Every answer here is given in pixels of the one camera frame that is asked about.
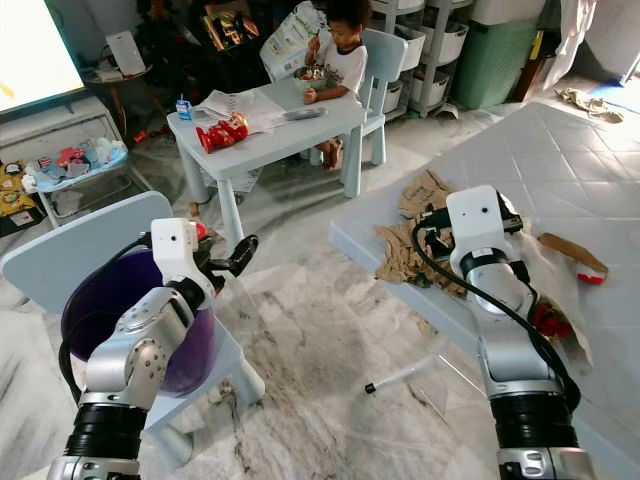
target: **boy's hair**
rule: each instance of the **boy's hair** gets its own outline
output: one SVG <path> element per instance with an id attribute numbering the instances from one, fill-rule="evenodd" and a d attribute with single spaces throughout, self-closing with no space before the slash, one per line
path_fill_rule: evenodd
<path id="1" fill-rule="evenodd" d="M 328 0 L 326 10 L 328 22 L 345 22 L 353 29 L 366 28 L 371 18 L 369 0 Z"/>

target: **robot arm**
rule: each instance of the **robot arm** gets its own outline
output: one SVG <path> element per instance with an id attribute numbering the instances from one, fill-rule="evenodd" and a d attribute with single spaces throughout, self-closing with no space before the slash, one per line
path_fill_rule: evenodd
<path id="1" fill-rule="evenodd" d="M 212 261 L 210 242 L 199 242 L 196 232 L 195 223 L 185 219 L 152 223 L 154 261 L 165 285 L 127 310 L 91 354 L 74 431 L 47 480 L 139 479 L 140 433 L 169 359 L 193 325 L 195 312 L 210 306 L 224 284 L 212 271 L 238 275 L 258 244 L 257 237 L 247 237 L 229 259 Z"/>
<path id="2" fill-rule="evenodd" d="M 446 227 L 453 230 L 453 250 L 438 239 L 438 231 Z M 450 256 L 456 275 L 424 254 L 417 241 L 423 228 L 434 257 Z M 425 213 L 413 240 L 430 267 L 467 289 L 496 421 L 501 478 L 594 480 L 589 455 L 578 447 L 571 426 L 570 411 L 577 406 L 579 390 L 577 399 L 572 390 L 568 402 L 569 387 L 577 387 L 557 354 L 550 353 L 553 347 L 532 331 L 538 294 L 505 240 L 505 232 L 521 228 L 522 220 L 508 202 L 493 187 L 482 186 L 452 193 L 446 209 Z"/>

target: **bowl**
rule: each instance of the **bowl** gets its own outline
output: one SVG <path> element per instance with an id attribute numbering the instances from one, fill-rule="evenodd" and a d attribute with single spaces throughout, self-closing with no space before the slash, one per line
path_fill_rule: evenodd
<path id="1" fill-rule="evenodd" d="M 324 67 L 319 65 L 299 68 L 293 73 L 293 78 L 295 79 L 296 87 L 301 92 L 304 92 L 307 88 L 320 91 L 324 89 L 327 83 Z"/>

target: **floor mat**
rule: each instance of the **floor mat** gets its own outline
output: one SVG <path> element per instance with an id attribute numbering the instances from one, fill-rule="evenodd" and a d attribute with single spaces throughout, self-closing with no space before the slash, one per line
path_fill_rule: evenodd
<path id="1" fill-rule="evenodd" d="M 622 86 L 617 80 L 610 80 L 591 92 L 594 98 L 602 98 L 605 102 L 618 107 L 640 113 L 640 79 L 631 79 Z"/>

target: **green basket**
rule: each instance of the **green basket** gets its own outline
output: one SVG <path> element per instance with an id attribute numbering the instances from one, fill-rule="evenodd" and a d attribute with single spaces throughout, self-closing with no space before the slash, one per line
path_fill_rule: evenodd
<path id="1" fill-rule="evenodd" d="M 529 56 L 537 22 L 470 22 L 452 88 L 453 99 L 469 109 L 503 103 Z"/>

